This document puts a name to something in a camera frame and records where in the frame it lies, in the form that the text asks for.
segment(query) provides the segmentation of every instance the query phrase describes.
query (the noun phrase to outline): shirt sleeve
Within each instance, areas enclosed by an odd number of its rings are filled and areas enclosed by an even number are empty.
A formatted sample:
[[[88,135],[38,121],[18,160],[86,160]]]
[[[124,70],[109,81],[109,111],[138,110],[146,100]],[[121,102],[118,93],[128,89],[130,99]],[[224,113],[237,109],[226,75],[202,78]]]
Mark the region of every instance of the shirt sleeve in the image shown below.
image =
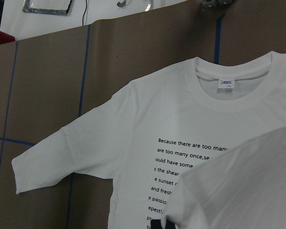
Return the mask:
[[[131,83],[12,160],[16,193],[53,186],[72,172],[113,178],[128,151],[137,99]]]

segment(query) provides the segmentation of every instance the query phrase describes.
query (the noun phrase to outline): neck label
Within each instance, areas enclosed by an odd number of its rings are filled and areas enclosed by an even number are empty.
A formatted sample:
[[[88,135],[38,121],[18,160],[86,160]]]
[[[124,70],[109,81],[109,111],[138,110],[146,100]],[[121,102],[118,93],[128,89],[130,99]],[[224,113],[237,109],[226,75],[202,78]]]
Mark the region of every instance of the neck label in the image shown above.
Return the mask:
[[[218,88],[234,88],[234,79],[219,79]]]

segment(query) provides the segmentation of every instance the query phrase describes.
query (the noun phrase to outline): black wire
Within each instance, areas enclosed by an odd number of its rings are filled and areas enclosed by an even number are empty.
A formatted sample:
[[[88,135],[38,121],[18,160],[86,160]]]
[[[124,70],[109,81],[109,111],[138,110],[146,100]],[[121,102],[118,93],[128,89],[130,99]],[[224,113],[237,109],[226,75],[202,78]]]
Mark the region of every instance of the black wire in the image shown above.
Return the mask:
[[[86,14],[86,11],[87,11],[87,0],[86,0],[85,12],[84,12],[84,14],[83,14],[83,16],[82,16],[82,25],[83,25],[83,26],[84,26],[84,16],[85,16],[85,14]]]

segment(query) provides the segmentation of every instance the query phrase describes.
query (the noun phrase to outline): blue line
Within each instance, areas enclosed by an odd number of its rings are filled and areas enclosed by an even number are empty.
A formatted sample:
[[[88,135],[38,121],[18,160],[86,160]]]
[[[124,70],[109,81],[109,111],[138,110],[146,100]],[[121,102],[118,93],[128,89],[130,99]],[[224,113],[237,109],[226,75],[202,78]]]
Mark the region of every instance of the blue line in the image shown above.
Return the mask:
[[[35,143],[32,143],[32,142],[24,142],[24,141],[19,141],[19,140],[10,139],[10,138],[4,138],[4,137],[0,137],[0,141],[12,142],[12,143],[28,145],[28,146],[36,145]]]
[[[80,117],[82,115],[82,100],[83,100],[83,96],[84,96],[84,87],[85,87],[87,61],[88,61],[90,27],[91,27],[91,25],[88,25],[87,41],[86,41],[86,53],[85,53],[85,63],[84,63],[84,70],[82,72],[82,89],[81,89],[81,97],[80,97],[80,106],[79,106],[79,109],[78,109],[78,117]]]
[[[216,20],[216,35],[215,35],[215,52],[214,52],[214,63],[219,64],[219,49],[220,49],[220,37],[221,37],[221,22],[223,14],[219,19]]]
[[[17,51],[18,51],[18,42],[16,42],[16,47],[15,47],[15,56],[14,56],[14,63],[13,63],[13,71],[12,71],[11,80],[10,80],[10,91],[9,91],[8,105],[7,105],[7,109],[6,109],[6,115],[5,115],[5,125],[4,125],[3,138],[5,138],[6,126],[7,126],[8,115],[9,115],[10,97],[11,97],[11,89],[12,89],[13,80],[14,80]],[[0,169],[1,169],[1,164],[2,164],[3,149],[4,149],[4,141],[2,141],[1,152],[0,152]]]
[[[88,61],[88,49],[89,49],[89,39],[90,39],[90,28],[91,28],[91,25],[88,25],[87,40],[86,40],[86,52],[85,52],[85,62],[84,62],[84,69],[83,69],[83,72],[82,72],[82,88],[81,88],[80,105],[79,105],[79,108],[78,108],[78,117],[80,117],[82,115],[82,101],[83,101],[83,97],[84,97],[84,88],[85,88],[85,80],[86,80],[86,70],[87,70],[87,61]],[[69,200],[68,200],[68,209],[67,209],[67,219],[66,219],[66,229],[68,229],[69,221],[70,221],[71,197],[72,197],[73,181],[74,181],[74,173],[71,174]]]

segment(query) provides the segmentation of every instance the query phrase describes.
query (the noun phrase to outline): white t-shirt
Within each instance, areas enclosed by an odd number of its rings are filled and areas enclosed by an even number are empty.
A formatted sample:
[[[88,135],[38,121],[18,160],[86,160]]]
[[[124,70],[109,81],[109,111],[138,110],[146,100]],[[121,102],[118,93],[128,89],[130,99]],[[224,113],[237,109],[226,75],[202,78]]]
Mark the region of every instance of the white t-shirt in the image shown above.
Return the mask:
[[[113,178],[108,228],[148,229],[181,172],[283,126],[286,54],[233,67],[197,57],[131,81],[13,159],[16,192],[72,172]]]
[[[286,229],[286,127],[186,171],[164,209],[179,229]]]

